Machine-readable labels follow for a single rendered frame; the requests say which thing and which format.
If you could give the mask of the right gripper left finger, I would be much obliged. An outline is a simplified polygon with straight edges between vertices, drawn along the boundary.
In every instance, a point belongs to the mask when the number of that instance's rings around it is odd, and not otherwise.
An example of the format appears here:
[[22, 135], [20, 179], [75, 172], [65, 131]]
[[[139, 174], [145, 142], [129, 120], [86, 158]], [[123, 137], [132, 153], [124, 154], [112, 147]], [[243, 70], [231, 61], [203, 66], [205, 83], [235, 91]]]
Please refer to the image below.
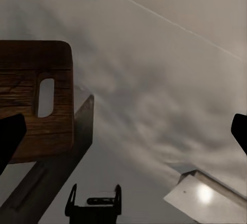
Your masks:
[[0, 119], [0, 175], [27, 133], [23, 114]]

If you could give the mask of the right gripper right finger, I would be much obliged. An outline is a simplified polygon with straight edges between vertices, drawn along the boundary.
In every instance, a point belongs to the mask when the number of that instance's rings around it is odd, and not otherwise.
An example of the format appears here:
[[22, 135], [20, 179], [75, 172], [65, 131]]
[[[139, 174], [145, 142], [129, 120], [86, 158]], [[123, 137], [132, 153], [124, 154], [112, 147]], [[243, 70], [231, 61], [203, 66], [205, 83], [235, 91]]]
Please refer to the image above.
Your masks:
[[247, 116], [242, 114], [236, 114], [233, 123], [231, 132], [236, 138], [244, 152], [247, 154]]

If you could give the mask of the cutting board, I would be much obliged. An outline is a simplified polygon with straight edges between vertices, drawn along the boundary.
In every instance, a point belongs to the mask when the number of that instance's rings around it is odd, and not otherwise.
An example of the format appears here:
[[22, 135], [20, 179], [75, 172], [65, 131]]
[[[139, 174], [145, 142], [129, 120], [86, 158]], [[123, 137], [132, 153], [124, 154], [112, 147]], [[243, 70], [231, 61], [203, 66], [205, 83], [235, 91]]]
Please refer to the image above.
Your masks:
[[[53, 73], [54, 110], [36, 117], [37, 78]], [[55, 40], [0, 40], [0, 119], [23, 114], [27, 133], [11, 161], [65, 156], [73, 147], [71, 46]]]

